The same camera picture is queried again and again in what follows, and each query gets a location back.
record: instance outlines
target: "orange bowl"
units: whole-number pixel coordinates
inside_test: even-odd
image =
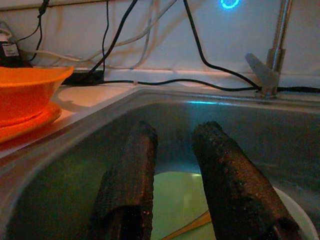
[[[39,115],[73,67],[0,67],[0,127]]]

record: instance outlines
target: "faucet handle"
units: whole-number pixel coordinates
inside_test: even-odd
[[[245,59],[262,83],[262,88],[258,95],[263,98],[275,98],[280,79],[279,74],[263,64],[253,53],[245,55]]]

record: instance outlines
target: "faucet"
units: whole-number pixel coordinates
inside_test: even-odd
[[[283,60],[286,50],[283,49],[293,0],[282,0],[272,48],[269,49],[266,64],[254,54],[245,56],[256,77],[261,81],[260,98],[276,98]]]

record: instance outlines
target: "stainless steel sink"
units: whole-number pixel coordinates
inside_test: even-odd
[[[80,239],[103,173],[140,120],[158,134],[157,174],[198,173],[191,132],[217,121],[320,229],[319,103],[144,89],[1,159],[2,239]]]

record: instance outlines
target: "blue glowing ring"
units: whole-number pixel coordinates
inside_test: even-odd
[[[220,0],[221,5],[224,9],[233,9],[235,6],[237,6],[240,2],[240,0],[235,0],[233,4],[229,5],[225,3],[225,0]]]

